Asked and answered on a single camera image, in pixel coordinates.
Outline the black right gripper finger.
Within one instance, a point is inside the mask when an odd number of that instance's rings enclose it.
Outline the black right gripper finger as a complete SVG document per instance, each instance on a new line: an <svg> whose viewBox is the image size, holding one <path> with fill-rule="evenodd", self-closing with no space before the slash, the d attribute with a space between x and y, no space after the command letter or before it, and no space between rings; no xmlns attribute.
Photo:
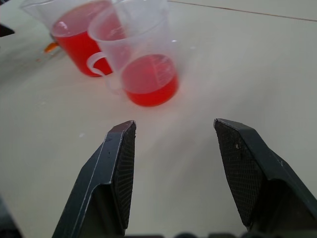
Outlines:
<svg viewBox="0 0 317 238"><path fill-rule="evenodd" d="M246 238L314 238L317 200L290 165L258 132L215 119L226 180Z"/></svg>
<svg viewBox="0 0 317 238"><path fill-rule="evenodd" d="M11 28L9 28L3 24L0 24L0 37L9 36L9 35L12 35L14 33L15 33L15 31L12 30Z"/></svg>
<svg viewBox="0 0 317 238"><path fill-rule="evenodd" d="M128 228L135 159L136 123L114 126L84 164L54 238L118 238Z"/></svg>

